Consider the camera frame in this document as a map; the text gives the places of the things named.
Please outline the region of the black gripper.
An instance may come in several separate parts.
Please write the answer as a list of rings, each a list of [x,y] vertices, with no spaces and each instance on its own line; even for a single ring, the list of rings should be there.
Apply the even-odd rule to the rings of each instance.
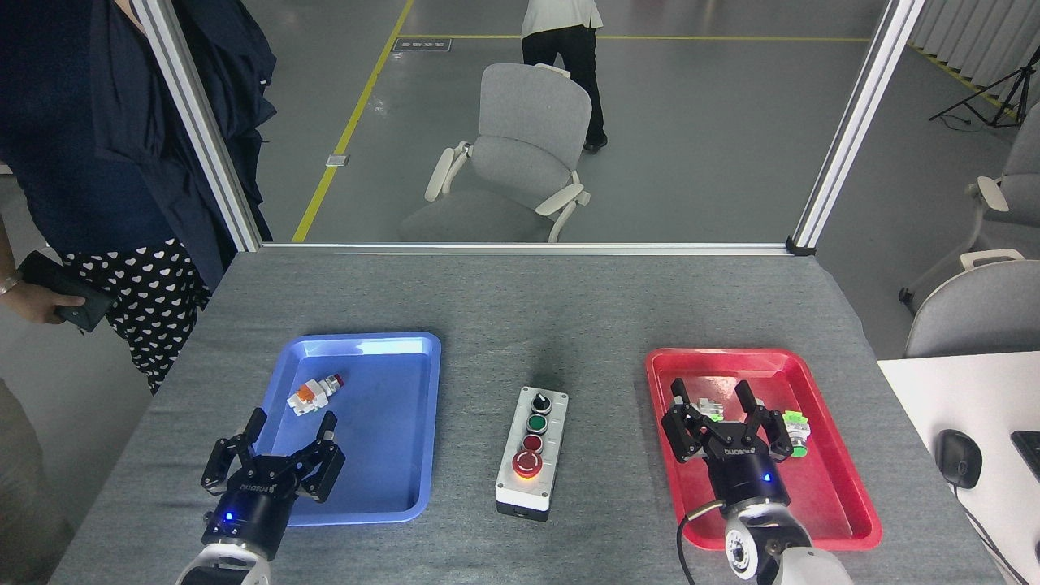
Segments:
[[[691,403],[683,379],[673,380],[671,392],[671,406],[661,415],[666,440],[677,462],[705,458],[724,514],[746,502],[790,503],[776,464],[794,455],[790,433],[781,412],[759,404],[747,380],[738,382],[744,423],[709,423],[703,433],[704,415]],[[768,444],[758,434],[761,428]]]
[[[297,470],[288,459],[254,461],[253,446],[266,421],[263,409],[253,409],[244,430],[214,442],[201,487],[211,495],[225,493],[208,516],[203,542],[244,544],[272,560],[298,495],[326,502],[345,463],[345,453],[335,442],[337,416],[326,412],[315,440],[297,451]],[[227,482],[235,459],[242,467]]]

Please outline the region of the person's hand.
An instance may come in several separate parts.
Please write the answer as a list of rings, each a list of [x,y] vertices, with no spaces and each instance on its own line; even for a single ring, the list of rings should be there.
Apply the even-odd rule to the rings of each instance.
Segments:
[[[64,323],[67,320],[57,314],[59,308],[79,308],[85,304],[85,297],[59,295],[50,290],[29,292],[12,306],[26,321],[31,323]]]

